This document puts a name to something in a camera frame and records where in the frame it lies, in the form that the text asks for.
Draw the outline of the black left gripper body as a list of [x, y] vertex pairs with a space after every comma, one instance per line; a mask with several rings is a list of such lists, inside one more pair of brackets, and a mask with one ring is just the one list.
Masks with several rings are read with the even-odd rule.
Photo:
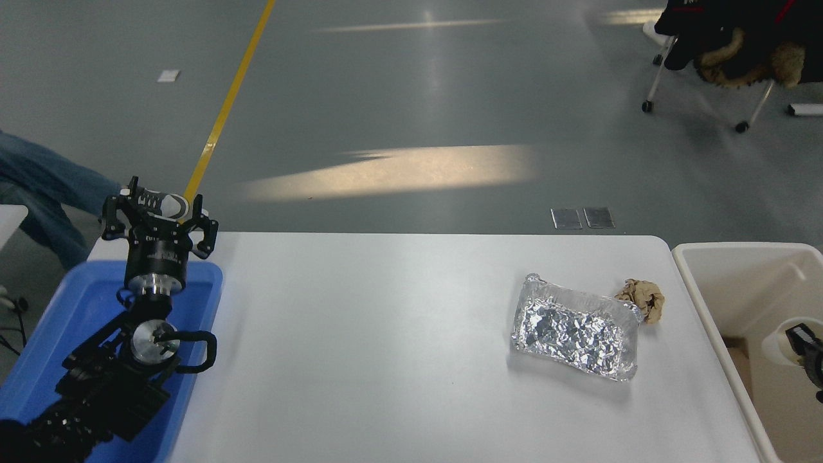
[[166, 226], [135, 226], [127, 232], [129, 252], [125, 278], [166, 275], [185, 280], [193, 241]]

